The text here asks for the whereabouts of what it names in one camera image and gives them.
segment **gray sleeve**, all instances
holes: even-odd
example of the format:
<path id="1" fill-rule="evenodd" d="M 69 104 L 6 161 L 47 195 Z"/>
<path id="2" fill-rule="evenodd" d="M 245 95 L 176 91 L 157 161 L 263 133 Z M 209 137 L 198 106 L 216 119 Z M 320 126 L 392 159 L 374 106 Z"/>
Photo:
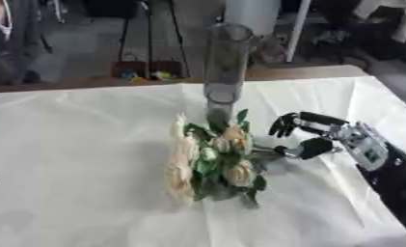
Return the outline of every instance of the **gray sleeve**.
<path id="1" fill-rule="evenodd" d="M 28 3 L 27 25 L 24 37 L 24 49 L 27 63 L 32 63 L 39 53 L 39 41 L 41 38 L 41 26 L 39 23 L 38 0 L 26 0 Z"/>

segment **rose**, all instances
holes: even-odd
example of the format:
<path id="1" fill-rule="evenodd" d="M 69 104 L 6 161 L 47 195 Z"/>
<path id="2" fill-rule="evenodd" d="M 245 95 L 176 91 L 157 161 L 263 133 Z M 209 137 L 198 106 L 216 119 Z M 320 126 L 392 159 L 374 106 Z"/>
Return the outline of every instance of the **rose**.
<path id="1" fill-rule="evenodd" d="M 231 141 L 235 148 L 243 151 L 243 154 L 248 155 L 251 153 L 253 147 L 252 136 L 251 134 L 246 133 L 238 125 L 234 124 L 228 127 L 225 130 L 223 137 L 226 140 Z"/>
<path id="2" fill-rule="evenodd" d="M 186 155 L 189 162 L 193 163 L 200 156 L 200 146 L 195 135 L 191 134 L 179 140 L 183 153 Z"/>
<path id="3" fill-rule="evenodd" d="M 234 124 L 229 126 L 224 132 L 224 138 L 229 141 L 245 139 L 245 131 L 238 125 Z"/>
<path id="4" fill-rule="evenodd" d="M 201 155 L 205 161 L 213 161 L 218 157 L 216 150 L 212 148 L 203 148 Z"/>
<path id="5" fill-rule="evenodd" d="M 224 170 L 227 181 L 237 187 L 252 187 L 256 174 L 249 160 L 240 160 L 233 168 Z"/>
<path id="6" fill-rule="evenodd" d="M 191 184 L 192 168 L 189 166 L 189 156 L 184 152 L 184 144 L 185 142 L 176 143 L 176 149 L 168 161 L 166 179 L 170 193 L 177 199 L 191 204 L 195 195 Z"/>
<path id="7" fill-rule="evenodd" d="M 186 117 L 184 114 L 177 115 L 176 121 L 171 125 L 171 136 L 176 139 L 184 138 L 184 127 L 186 126 Z"/>
<path id="8" fill-rule="evenodd" d="M 225 139 L 224 137 L 217 137 L 213 138 L 210 141 L 210 145 L 213 146 L 217 151 L 221 153 L 226 153 L 229 152 L 231 147 L 230 147 L 230 141 Z"/>

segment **white paper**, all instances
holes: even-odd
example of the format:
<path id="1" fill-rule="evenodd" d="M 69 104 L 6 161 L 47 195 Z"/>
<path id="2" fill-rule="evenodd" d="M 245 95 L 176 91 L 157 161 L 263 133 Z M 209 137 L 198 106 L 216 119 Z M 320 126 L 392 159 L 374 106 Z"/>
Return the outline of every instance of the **white paper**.
<path id="1" fill-rule="evenodd" d="M 199 85 L 0 94 L 0 247 L 406 246 L 346 154 L 271 164 L 258 210 L 180 206 L 165 189 L 169 124 L 180 112 L 203 123 L 204 108 Z M 406 105 L 372 77 L 247 83 L 243 108 L 266 145 L 310 137 L 266 136 L 306 110 L 367 122 L 406 150 Z"/>

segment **office chair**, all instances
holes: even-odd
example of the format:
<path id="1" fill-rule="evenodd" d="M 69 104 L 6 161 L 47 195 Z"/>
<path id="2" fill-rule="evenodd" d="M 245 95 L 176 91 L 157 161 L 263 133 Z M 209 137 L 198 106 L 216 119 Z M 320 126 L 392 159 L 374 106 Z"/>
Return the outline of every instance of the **office chair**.
<path id="1" fill-rule="evenodd" d="M 340 64 L 345 63 L 346 58 L 352 58 L 362 62 L 364 64 L 362 68 L 368 70 L 370 61 L 357 52 L 357 47 L 378 60 L 397 57 L 397 50 L 392 49 L 395 41 L 391 36 L 400 23 L 403 11 L 380 7 L 367 21 L 362 21 L 354 16 L 354 10 L 360 1 L 316 0 L 314 2 L 313 9 L 320 13 L 328 24 L 319 26 L 322 35 L 313 41 L 313 46 L 306 55 L 308 58 L 324 53 L 334 54 Z"/>

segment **robotic hand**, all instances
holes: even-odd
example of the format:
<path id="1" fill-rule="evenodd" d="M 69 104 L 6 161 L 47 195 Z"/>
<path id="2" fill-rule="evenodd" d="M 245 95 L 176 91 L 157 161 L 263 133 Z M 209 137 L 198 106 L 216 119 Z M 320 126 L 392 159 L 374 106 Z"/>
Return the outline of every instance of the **robotic hand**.
<path id="1" fill-rule="evenodd" d="M 365 123 L 347 121 L 309 112 L 289 113 L 278 118 L 269 135 L 288 137 L 295 128 L 317 134 L 299 147 L 276 147 L 275 152 L 309 159 L 334 150 L 338 141 L 357 161 L 365 180 L 381 201 L 406 228 L 406 153 Z"/>

